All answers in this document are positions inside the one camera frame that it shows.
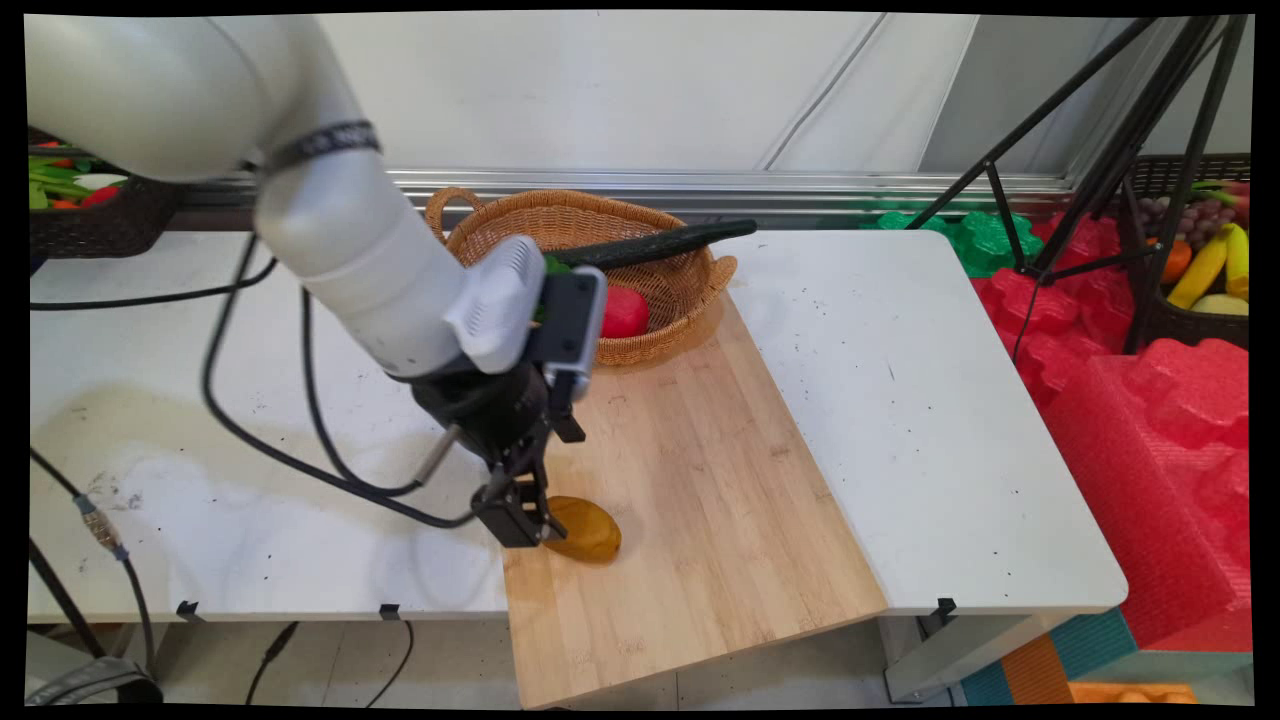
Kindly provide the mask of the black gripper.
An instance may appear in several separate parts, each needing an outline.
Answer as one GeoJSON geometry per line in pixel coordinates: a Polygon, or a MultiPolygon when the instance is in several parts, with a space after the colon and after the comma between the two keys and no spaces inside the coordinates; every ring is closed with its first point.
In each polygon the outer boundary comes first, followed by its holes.
{"type": "Polygon", "coordinates": [[[517,363],[488,375],[436,373],[410,382],[415,401],[489,468],[472,496],[472,514],[504,548],[532,548],[567,539],[548,496],[545,450],[552,436],[567,445],[586,439],[573,415],[579,375],[517,363]],[[522,471],[515,475],[511,471],[522,471]]]}

